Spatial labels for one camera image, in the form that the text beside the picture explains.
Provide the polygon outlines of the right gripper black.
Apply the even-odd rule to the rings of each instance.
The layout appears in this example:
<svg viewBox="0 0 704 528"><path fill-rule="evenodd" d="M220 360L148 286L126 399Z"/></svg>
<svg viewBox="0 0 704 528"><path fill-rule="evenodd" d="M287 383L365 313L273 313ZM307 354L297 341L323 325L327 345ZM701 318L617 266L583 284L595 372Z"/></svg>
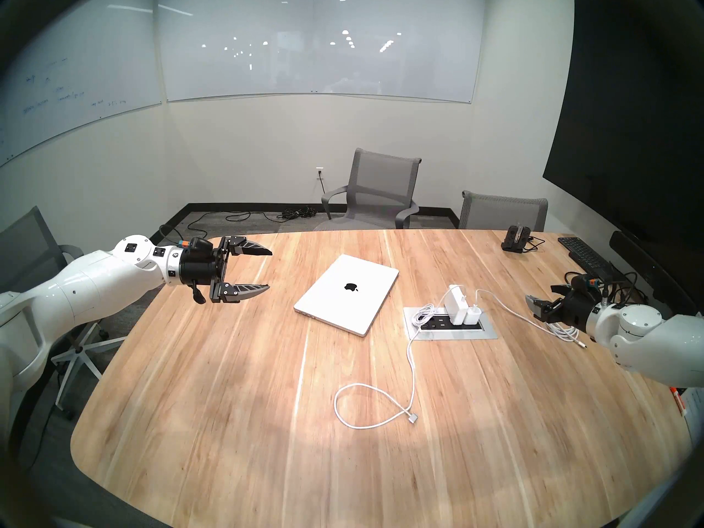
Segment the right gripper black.
<svg viewBox="0 0 704 528"><path fill-rule="evenodd" d="M570 284L554 284L552 292L560 297L554 302L532 295L525 295L525 301L537 320L548 324L564 323L581 332L586 332L586 324L592 310L598 304L598 290L588 288L584 291L574 289Z"/></svg>

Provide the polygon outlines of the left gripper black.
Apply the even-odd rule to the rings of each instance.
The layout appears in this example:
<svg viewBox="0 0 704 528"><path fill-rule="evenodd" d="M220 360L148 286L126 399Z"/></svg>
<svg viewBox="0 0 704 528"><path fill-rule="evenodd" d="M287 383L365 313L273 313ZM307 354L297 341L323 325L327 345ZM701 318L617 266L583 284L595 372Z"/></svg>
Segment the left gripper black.
<svg viewBox="0 0 704 528"><path fill-rule="evenodd" d="M192 290L192 298L198 304L206 299L198 286L209 285L209 298L213 303L240 303L261 295L269 290L268 284L230 284L225 282L225 272L229 255L271 256L273 252L245 236L224 236L218 247L213 243L193 237L187 243L181 242L184 250L179 262L181 283Z"/></svg>

